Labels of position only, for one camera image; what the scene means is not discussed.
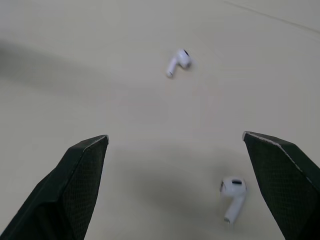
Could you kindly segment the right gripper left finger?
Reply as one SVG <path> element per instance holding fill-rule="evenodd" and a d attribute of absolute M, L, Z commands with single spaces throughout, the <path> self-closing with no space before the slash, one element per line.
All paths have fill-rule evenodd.
<path fill-rule="evenodd" d="M 108 135 L 99 135 L 69 147 L 0 238 L 83 240 L 96 206 L 108 144 Z"/>

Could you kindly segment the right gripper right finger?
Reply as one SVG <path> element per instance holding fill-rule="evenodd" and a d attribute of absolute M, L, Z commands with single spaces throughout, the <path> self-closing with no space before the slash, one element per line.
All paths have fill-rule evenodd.
<path fill-rule="evenodd" d="M 242 135 L 261 195 L 286 240 L 320 238 L 320 169 L 294 143 Z"/>

